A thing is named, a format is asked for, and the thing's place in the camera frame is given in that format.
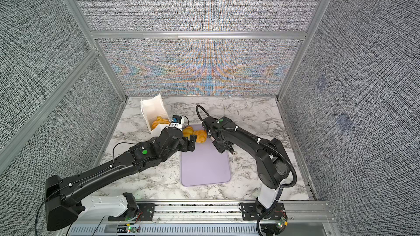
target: golden pastry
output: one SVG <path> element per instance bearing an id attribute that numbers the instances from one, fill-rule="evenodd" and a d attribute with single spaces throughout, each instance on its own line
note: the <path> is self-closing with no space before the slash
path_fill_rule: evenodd
<path id="1" fill-rule="evenodd" d="M 169 124 L 169 120 L 158 116 L 157 119 L 152 123 L 152 130 L 154 130 L 159 124 Z"/>
<path id="2" fill-rule="evenodd" d="M 184 137 L 188 137 L 194 132 L 194 129 L 191 126 L 188 126 L 182 130 Z"/>
<path id="3" fill-rule="evenodd" d="M 200 129 L 196 130 L 192 133 L 193 135 L 197 135 L 197 141 L 198 143 L 204 143 L 207 140 L 207 133 L 206 131 Z"/>

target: black cable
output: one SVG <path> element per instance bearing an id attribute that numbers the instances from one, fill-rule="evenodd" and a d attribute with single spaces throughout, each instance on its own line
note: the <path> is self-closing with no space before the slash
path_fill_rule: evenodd
<path id="1" fill-rule="evenodd" d="M 71 226 L 73 226 L 73 223 L 70 224 L 70 227 L 68 228 L 67 232 L 66 232 L 66 236 L 68 234 L 68 232 L 70 231 Z"/>
<path id="2" fill-rule="evenodd" d="M 128 167 L 127 167 L 127 166 L 125 166 L 125 165 L 118 165 L 117 167 L 128 168 Z M 94 177 L 94 176 L 97 176 L 97 175 L 99 175 L 99 174 L 102 174 L 104 171 L 107 171 L 107 170 L 112 170 L 112 168 L 109 168 L 109 167 L 108 167 L 108 168 L 106 168 L 106 169 L 101 170 L 101 171 L 100 171 L 100 172 L 98 172 L 98 173 L 95 173 L 95 174 L 93 174 L 93 175 L 90 175 L 89 177 L 86 177 L 86 178 L 83 178 L 83 179 L 77 180 L 77 181 L 72 182 L 72 183 L 77 183 L 77 182 L 82 181 L 82 180 L 84 180 L 84 179 L 89 179 L 89 178 L 92 178 L 92 177 Z M 85 184 L 86 182 L 88 182 L 88 181 L 84 181 L 84 182 L 82 182 L 81 184 L 78 184 L 78 186 L 81 186 L 81 185 Z M 71 192 L 70 197 L 72 197 L 72 196 L 73 196 L 74 191 L 75 191 L 75 190 L 73 190 L 73 191 Z"/>
<path id="3" fill-rule="evenodd" d="M 112 149 L 112 166 L 114 165 L 114 161 L 115 161 L 115 157 L 114 157 L 114 149 L 119 145 L 119 144 L 134 144 L 136 145 L 137 143 L 131 143 L 131 142 L 120 142 L 117 143 L 114 148 Z"/>
<path id="4" fill-rule="evenodd" d="M 187 117 L 187 116 L 184 116 L 184 115 L 181 115 L 181 117 L 186 118 L 186 120 L 188 121 L 188 124 L 186 125 L 186 127 L 188 127 L 188 126 L 189 126 L 189 119 L 188 119 L 188 117 Z"/>
<path id="5" fill-rule="evenodd" d="M 98 226 L 96 227 L 96 229 L 93 231 L 93 234 L 95 234 L 96 230 L 99 228 L 99 225 L 101 225 L 102 221 L 104 220 L 105 216 L 102 217 L 101 221 L 99 222 Z"/>
<path id="6" fill-rule="evenodd" d="M 280 195 L 281 195 L 281 192 L 282 192 L 283 190 L 280 188 L 279 190 L 278 190 L 278 192 L 277 192 L 277 195 L 276 195 L 276 198 L 274 199 L 274 202 L 273 202 L 273 204 L 271 204 L 271 206 L 268 208 L 268 209 L 266 209 L 265 210 L 265 212 L 263 212 L 262 214 L 261 214 L 261 216 L 260 217 L 258 217 L 258 219 L 257 219 L 257 232 L 258 232 L 258 235 L 260 235 L 260 236 L 264 236 L 262 233 L 261 233 L 261 229 L 260 229 L 260 222 L 261 222 L 261 220 L 265 217 L 265 216 L 267 216 L 268 214 L 270 214 L 275 208 L 276 208 L 276 206 L 277 206 L 277 202 L 278 202 L 278 200 L 280 199 Z"/>
<path id="7" fill-rule="evenodd" d="M 198 118 L 200 119 L 200 121 L 203 121 L 203 119 L 201 118 L 200 113 L 198 112 L 198 108 L 201 108 L 201 110 L 202 110 L 202 111 L 204 111 L 204 113 L 206 113 L 207 117 L 209 117 L 209 116 L 210 116 L 210 115 L 209 115 L 209 113 L 207 113 L 207 111 L 206 111 L 206 110 L 205 110 L 202 106 L 197 105 L 197 106 L 195 107 L 195 111 L 197 112 L 197 116 L 198 116 Z"/>
<path id="8" fill-rule="evenodd" d="M 246 130 L 244 130 L 244 129 L 241 129 L 241 128 L 237 128 L 237 129 L 235 129 L 235 128 L 218 128 L 218 129 L 215 129 L 215 130 L 211 130 L 211 131 L 209 131 L 208 132 L 208 134 L 209 135 L 212 135 L 213 133 L 216 133 L 216 132 L 221 132 L 221 131 L 227 131 L 227 130 L 236 130 L 236 131 L 238 131 L 238 132 L 241 132 L 241 133 L 243 133 L 243 134 L 245 134 L 245 135 L 247 135 L 248 137 L 250 137 L 251 139 L 253 139 L 254 141 L 256 141 L 256 142 L 258 142 L 258 139 L 260 139 L 258 136 L 256 136 L 256 135 L 254 135 L 254 134 L 252 134 L 252 133 L 249 133 L 248 131 L 246 131 Z M 273 147 L 272 145 L 270 145 L 270 144 L 267 144 L 267 143 L 264 143 L 264 142 L 262 142 L 261 140 L 259 141 L 259 144 L 261 144 L 261 145 L 263 145 L 264 147 L 266 147 L 272 154 L 274 154 L 274 155 L 276 155 L 276 156 L 278 156 L 278 157 L 280 157 L 280 158 L 282 158 L 283 159 L 283 161 L 284 162 L 286 162 L 286 164 L 289 166 L 289 168 L 290 168 L 290 171 L 291 171 L 291 175 L 292 175 L 292 177 L 293 177 L 293 179 L 292 179 L 292 182 L 291 183 L 288 183 L 288 184 L 282 184 L 282 185 L 280 185 L 280 188 L 290 188 L 290 187 L 293 187 L 294 185 L 296 185 L 296 182 L 297 182 L 297 175 L 296 175 L 296 171 L 295 171 L 295 169 L 294 169 L 294 167 L 293 167 L 293 165 L 291 165 L 291 163 L 290 163 L 290 161 L 288 161 L 283 155 L 281 155 L 277 150 L 276 150 L 276 148 L 275 147 Z"/>
<path id="9" fill-rule="evenodd" d="M 55 192 L 53 192 L 53 193 L 51 193 L 51 194 L 50 194 L 50 196 L 46 197 L 46 198 L 45 198 L 45 200 L 44 200 L 44 201 L 41 203 L 41 205 L 39 206 L 38 211 L 37 211 L 37 214 L 35 215 L 35 236 L 38 236 L 37 223 L 38 223 L 39 211 L 41 210 L 42 206 L 44 205 L 44 203 L 45 203 L 45 202 L 47 202 L 47 200 L 48 200 L 49 198 L 51 198 L 51 196 L 53 196 L 54 194 L 56 194 L 57 192 L 59 192 L 60 190 L 62 190 L 62 189 L 64 189 L 64 188 L 66 188 L 66 187 L 68 187 L 68 185 L 67 185 L 67 186 L 64 186 L 63 188 L 60 188 L 60 189 L 56 190 L 56 191 L 55 191 Z"/>
<path id="10" fill-rule="evenodd" d="M 257 232 L 258 232 L 258 235 L 264 236 L 261 233 L 260 222 L 263 219 L 263 217 L 265 217 L 267 214 L 270 214 L 270 212 L 272 212 L 276 208 L 276 205 L 277 205 L 277 201 L 274 201 L 273 204 L 265 212 L 263 212 L 261 214 L 261 216 L 258 218 L 258 220 L 257 220 Z"/>

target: red wire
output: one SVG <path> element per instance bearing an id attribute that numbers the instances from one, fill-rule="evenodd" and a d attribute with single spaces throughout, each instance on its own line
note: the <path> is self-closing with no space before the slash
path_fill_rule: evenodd
<path id="1" fill-rule="evenodd" d="M 140 229 L 140 220 L 142 219 L 140 216 L 143 214 L 143 212 L 141 211 L 140 213 L 139 213 L 139 217 L 137 217 L 138 219 L 139 219 L 139 227 L 137 228 L 137 232 L 139 232 L 139 229 Z"/>

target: blue sticker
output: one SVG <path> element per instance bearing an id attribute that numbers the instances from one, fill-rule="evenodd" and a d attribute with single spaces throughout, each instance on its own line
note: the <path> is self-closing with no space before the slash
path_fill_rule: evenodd
<path id="1" fill-rule="evenodd" d="M 315 84 L 318 87 L 319 91 L 323 91 L 324 88 L 327 86 L 327 78 L 325 78 L 325 75 L 319 76 Z"/>
<path id="2" fill-rule="evenodd" d="M 339 125 L 341 131 L 345 132 L 353 127 L 353 122 L 350 119 L 349 115 L 346 112 L 341 113 L 337 118 L 337 124 Z"/>

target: white paper bag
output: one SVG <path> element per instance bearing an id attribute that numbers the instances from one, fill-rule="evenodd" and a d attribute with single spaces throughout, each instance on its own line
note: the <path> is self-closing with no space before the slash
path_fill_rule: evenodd
<path id="1" fill-rule="evenodd" d="M 160 94 L 148 100 L 141 100 L 140 108 L 142 110 L 143 117 L 146 120 L 147 127 L 153 137 L 159 136 L 162 129 L 169 126 L 169 124 L 158 124 L 157 127 L 152 130 L 152 123 L 158 118 L 158 116 L 169 120 L 168 113 L 163 105 Z"/>

